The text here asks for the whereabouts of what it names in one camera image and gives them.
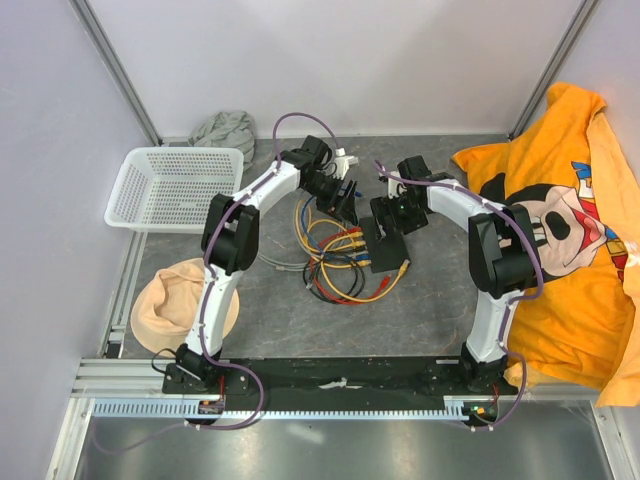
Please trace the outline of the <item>black network switch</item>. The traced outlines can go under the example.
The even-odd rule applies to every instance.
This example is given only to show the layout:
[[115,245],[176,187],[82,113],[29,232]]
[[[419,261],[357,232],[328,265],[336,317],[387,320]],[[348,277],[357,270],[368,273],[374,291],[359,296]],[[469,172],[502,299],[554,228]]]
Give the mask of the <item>black network switch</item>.
[[404,233],[393,216],[389,199],[377,197],[370,200],[371,215],[360,219],[366,249],[373,273],[399,269],[409,260]]

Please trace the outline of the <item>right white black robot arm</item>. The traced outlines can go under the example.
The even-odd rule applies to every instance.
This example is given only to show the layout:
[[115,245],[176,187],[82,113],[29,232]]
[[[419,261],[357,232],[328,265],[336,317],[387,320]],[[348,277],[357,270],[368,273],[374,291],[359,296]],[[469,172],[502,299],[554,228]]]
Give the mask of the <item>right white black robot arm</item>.
[[518,304],[543,291],[529,214],[524,207],[488,200],[446,174],[414,179],[411,169],[393,173],[379,161],[375,168],[418,197],[421,207],[447,217],[467,233],[469,272],[478,297],[457,377],[465,391],[481,393],[503,377],[513,355],[508,334]]

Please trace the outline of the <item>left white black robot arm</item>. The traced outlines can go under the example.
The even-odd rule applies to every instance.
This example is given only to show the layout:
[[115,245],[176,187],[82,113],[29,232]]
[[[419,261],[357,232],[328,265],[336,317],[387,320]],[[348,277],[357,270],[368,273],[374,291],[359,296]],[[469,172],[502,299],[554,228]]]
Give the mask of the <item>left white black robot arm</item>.
[[276,154],[267,170],[238,193],[210,202],[202,236],[205,279],[196,318],[165,370],[165,394],[210,393],[233,368],[219,360],[224,326],[236,287],[259,253],[264,214],[301,189],[320,201],[320,210],[352,225],[356,183],[345,178],[357,157],[314,137]]

